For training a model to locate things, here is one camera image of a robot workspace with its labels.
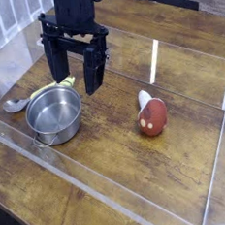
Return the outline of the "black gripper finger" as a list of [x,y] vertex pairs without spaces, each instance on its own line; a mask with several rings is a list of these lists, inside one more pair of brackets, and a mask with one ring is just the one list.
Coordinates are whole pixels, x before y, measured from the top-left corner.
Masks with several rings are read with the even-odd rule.
[[92,95],[103,83],[106,55],[94,47],[87,47],[83,52],[83,69],[85,88],[88,95]]
[[42,40],[52,77],[56,82],[61,83],[70,75],[67,51],[59,45],[56,39],[44,37]]

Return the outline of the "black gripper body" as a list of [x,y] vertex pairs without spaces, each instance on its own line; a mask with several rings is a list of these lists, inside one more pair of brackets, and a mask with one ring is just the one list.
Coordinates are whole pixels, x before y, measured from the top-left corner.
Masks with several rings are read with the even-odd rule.
[[49,63],[57,53],[72,53],[84,55],[87,49],[93,49],[96,57],[106,58],[106,39],[108,28],[88,20],[83,23],[60,24],[55,15],[41,14],[38,20],[42,23],[41,40]]

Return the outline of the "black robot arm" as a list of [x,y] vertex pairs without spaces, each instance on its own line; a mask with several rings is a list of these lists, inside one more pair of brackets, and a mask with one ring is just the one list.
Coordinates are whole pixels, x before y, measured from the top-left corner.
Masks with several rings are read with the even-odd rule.
[[55,14],[41,13],[41,40],[55,82],[70,74],[67,52],[83,56],[84,83],[88,95],[103,83],[108,28],[95,22],[95,2],[101,0],[54,0]]

